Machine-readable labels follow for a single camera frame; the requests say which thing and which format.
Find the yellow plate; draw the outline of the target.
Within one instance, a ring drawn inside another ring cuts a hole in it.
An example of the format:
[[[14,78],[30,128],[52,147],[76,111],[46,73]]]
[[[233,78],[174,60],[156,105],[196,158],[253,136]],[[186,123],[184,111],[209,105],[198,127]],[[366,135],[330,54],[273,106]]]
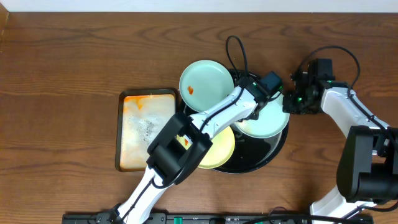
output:
[[[213,145],[198,165],[201,169],[213,169],[223,165],[233,154],[235,138],[228,126],[212,140]]]

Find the black rectangular soapy tray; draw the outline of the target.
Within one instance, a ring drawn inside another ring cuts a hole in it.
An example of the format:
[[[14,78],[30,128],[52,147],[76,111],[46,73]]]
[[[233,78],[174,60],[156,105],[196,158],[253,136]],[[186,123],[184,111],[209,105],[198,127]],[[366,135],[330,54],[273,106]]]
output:
[[[119,96],[115,168],[142,171],[147,148],[177,108],[173,89],[126,90]]]

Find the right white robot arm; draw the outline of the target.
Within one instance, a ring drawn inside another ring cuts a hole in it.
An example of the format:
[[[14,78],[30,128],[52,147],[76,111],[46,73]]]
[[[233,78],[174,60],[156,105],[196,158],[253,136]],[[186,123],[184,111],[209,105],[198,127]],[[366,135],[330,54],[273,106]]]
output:
[[[346,137],[336,187],[311,204],[311,215],[349,219],[362,210],[395,210],[397,205],[383,205],[397,200],[397,129],[374,116],[345,82],[304,78],[294,83],[283,99],[283,111],[323,112]]]

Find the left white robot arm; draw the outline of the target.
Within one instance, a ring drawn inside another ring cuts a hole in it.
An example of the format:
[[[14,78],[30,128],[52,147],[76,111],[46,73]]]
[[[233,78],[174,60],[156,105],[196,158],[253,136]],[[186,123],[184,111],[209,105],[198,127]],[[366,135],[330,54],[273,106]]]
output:
[[[144,176],[132,195],[115,208],[111,223],[144,223],[164,192],[184,181],[212,146],[212,139],[232,123],[257,118],[273,93],[269,85],[244,81],[210,109],[173,115],[147,150]]]

